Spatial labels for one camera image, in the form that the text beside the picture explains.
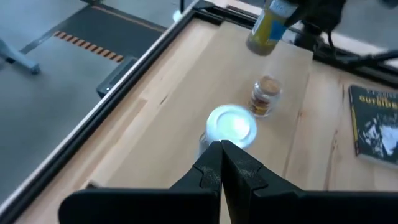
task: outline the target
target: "wooden tabletop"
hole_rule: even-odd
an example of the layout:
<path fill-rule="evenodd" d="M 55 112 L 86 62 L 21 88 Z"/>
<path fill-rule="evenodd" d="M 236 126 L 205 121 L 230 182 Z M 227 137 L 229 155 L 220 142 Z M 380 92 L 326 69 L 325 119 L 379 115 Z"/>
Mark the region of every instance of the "wooden tabletop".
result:
<path fill-rule="evenodd" d="M 259 13 L 235 0 L 213 1 Z M 355 158 L 347 92 L 351 84 L 388 88 L 283 42 L 269 57 L 255 56 L 244 45 L 248 32 L 193 20 L 17 222 L 56 223 L 60 202 L 90 181 L 170 187 L 193 164 L 210 111 L 244 105 L 253 81 L 268 73 L 284 94 L 274 113 L 258 120 L 248 153 L 303 189 L 398 190 L 396 171 Z"/>

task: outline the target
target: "black book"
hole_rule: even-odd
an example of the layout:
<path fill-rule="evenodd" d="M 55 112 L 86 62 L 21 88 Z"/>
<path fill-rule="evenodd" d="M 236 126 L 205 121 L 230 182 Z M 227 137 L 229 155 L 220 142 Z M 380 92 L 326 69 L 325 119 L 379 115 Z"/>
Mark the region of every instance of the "black book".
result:
<path fill-rule="evenodd" d="M 355 153 L 398 167 L 398 94 L 351 86 Z"/>

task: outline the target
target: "small jar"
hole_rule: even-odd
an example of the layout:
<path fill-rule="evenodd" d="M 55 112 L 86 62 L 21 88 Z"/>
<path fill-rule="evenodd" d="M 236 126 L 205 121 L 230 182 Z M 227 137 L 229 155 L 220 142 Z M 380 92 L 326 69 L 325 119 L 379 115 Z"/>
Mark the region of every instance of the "small jar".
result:
<path fill-rule="evenodd" d="M 263 76 L 254 84 L 249 110 L 256 117 L 266 117 L 275 108 L 281 94 L 280 82 L 270 76 Z"/>
<path fill-rule="evenodd" d="M 206 130 L 199 138 L 197 159 L 213 141 L 229 140 L 241 149 L 247 149 L 255 140 L 257 124 L 246 108 L 222 105 L 214 109 L 206 122 Z"/>

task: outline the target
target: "book cover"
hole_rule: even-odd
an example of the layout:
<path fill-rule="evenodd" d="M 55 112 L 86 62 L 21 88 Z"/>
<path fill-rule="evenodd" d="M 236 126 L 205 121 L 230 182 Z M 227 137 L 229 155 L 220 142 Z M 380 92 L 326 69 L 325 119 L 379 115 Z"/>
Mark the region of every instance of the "book cover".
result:
<path fill-rule="evenodd" d="M 356 155 L 398 167 L 397 93 L 351 86 L 349 96 Z"/>

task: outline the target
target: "gray floor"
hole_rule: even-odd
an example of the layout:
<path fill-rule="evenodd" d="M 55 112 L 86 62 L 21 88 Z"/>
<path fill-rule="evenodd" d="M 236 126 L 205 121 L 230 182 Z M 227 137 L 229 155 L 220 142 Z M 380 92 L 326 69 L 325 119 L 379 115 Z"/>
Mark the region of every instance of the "gray floor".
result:
<path fill-rule="evenodd" d="M 165 27 L 178 9 L 178 0 L 104 3 Z M 84 6 L 80 0 L 1 0 L 0 36 L 21 49 Z M 398 48 L 395 21 L 398 8 L 384 9 L 376 0 L 349 0 L 337 31 Z M 32 76 L 0 59 L 0 202 L 100 100 L 95 88 L 116 66 L 55 38 L 28 56 L 40 62 L 42 74 Z"/>

